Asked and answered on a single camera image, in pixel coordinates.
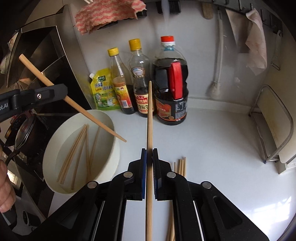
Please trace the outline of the person's left hand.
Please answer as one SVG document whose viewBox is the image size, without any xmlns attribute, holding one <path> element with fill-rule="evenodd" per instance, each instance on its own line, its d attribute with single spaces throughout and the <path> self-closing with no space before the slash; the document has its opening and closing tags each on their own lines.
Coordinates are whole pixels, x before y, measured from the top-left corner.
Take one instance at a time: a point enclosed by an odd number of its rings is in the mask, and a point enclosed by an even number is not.
<svg viewBox="0 0 296 241">
<path fill-rule="evenodd" d="M 8 168 L 3 159 L 0 161 L 0 210 L 5 213 L 12 208 L 16 194 L 8 177 Z"/>
</svg>

